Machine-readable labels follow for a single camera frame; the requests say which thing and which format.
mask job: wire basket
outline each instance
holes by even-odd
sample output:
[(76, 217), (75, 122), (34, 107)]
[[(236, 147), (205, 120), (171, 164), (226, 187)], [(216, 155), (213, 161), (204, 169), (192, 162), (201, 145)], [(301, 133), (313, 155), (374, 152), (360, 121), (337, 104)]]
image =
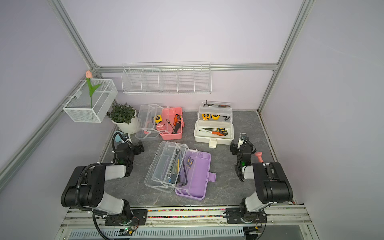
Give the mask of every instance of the wire basket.
[(92, 85), (101, 84), (91, 98), (86, 81), (64, 105), (63, 110), (74, 122), (102, 122), (118, 91), (112, 79), (91, 78)]
[(189, 94), (211, 93), (211, 67), (200, 64), (157, 63), (139, 65), (125, 63), (121, 76), (125, 94)]

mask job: toolbox latch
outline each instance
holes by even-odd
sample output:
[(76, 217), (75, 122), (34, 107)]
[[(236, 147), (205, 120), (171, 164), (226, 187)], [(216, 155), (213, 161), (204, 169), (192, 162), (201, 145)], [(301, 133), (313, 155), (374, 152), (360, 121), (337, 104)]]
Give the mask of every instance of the toolbox latch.
[(211, 148), (216, 148), (216, 146), (217, 146), (217, 140), (211, 138), (211, 139), (209, 140), (209, 147), (211, 147)]
[(216, 173), (208, 172), (208, 181), (215, 182), (216, 181)]

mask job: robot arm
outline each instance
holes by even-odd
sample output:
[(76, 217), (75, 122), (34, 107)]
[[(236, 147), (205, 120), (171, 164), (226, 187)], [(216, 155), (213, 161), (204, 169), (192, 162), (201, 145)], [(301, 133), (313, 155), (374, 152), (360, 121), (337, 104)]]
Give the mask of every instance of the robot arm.
[[(111, 163), (97, 162), (88, 166), (76, 167), (61, 195), (62, 206), (93, 213), (92, 218), (96, 230), (105, 240), (109, 239), (98, 227), (96, 215), (106, 217), (105, 225), (127, 225), (126, 231), (129, 236), (136, 231), (139, 225), (145, 224), (145, 218), (140, 220), (135, 217), (127, 200), (115, 198), (104, 192), (104, 182), (128, 177), (133, 170), (134, 156), (144, 152), (141, 141), (134, 146), (129, 135), (123, 135), (116, 131), (112, 137), (114, 157)], [(117, 147), (114, 145), (115, 138), (117, 142), (122, 142)], [(147, 210), (138, 210), (135, 211), (135, 214), (146, 217)]]
[[(61, 196), (64, 207), (76, 207), (76, 185), (81, 172), (86, 166), (76, 167)], [(103, 215), (120, 214), (123, 211), (124, 200), (115, 198), (104, 192), (104, 182), (110, 179), (122, 178), (127, 175), (125, 165), (100, 164), (89, 167), (83, 184), (80, 185), (79, 201), (85, 209), (103, 213)]]
[[(278, 162), (264, 163), (261, 153), (253, 149), (253, 144), (245, 133), (240, 133), (239, 142), (231, 143), (230, 151), (237, 155), (236, 174), (241, 181), (254, 179), (256, 191), (240, 203), (242, 215), (249, 212), (260, 212), (271, 204), (291, 201), (293, 197), (291, 185)], [(258, 157), (257, 163), (251, 163), (251, 155)]]
[[(245, 170), (252, 171), (256, 191), (243, 199), (240, 208), (243, 207), (248, 212), (259, 212), (271, 204), (292, 200), (292, 188), (280, 163), (252, 163)], [(245, 171), (244, 175), (249, 176), (252, 173)]]

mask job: white wall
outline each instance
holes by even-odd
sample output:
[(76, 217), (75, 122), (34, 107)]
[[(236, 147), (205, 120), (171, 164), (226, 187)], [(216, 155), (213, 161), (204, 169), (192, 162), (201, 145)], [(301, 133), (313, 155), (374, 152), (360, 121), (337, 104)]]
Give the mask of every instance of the white wall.
[[(86, 71), (45, 0), (0, 7), (0, 168)], [(60, 197), (76, 166), (99, 159), (112, 123), (67, 115), (0, 193), (0, 238), (52, 240), (67, 209)]]
[(2, 240), (54, 239), (68, 208), (60, 197), (75, 167), (99, 160), (111, 121), (76, 123), (63, 114), (0, 193)]
[(47, 1), (1, 2), (0, 168), (86, 70)]
[(62, 2), (96, 63), (121, 66), (276, 63), (302, 0)]
[(221, 101), (232, 104), (233, 109), (257, 109), (272, 77), (270, 70), (213, 71), (211, 94), (126, 95), (122, 92), (121, 73), (104, 73), (112, 78), (119, 93), (116, 100), (139, 109), (142, 104), (157, 103), (160, 106), (181, 106), (185, 110), (197, 110), (200, 101)]
[(262, 117), (327, 239), (383, 239), (384, 2), (317, 0)]

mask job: metal vent grille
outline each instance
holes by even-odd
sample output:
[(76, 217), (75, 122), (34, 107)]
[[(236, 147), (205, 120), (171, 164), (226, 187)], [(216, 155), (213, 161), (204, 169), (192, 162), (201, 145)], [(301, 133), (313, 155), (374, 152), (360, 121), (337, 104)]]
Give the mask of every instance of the metal vent grille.
[(242, 227), (172, 227), (143, 228), (134, 232), (137, 238), (197, 238), (197, 237), (238, 237), (244, 236)]
[[(116, 239), (119, 236), (119, 228), (102, 229), (101, 232), (110, 239)], [(71, 231), (70, 239), (102, 239), (96, 229), (74, 229)]]
[[(127, 238), (119, 236), (119, 228), (102, 229), (110, 239)], [(172, 227), (172, 228), (139, 228), (131, 238), (199, 238), (199, 237), (243, 237), (242, 227)], [(96, 229), (74, 229), (68, 240), (102, 239)]]

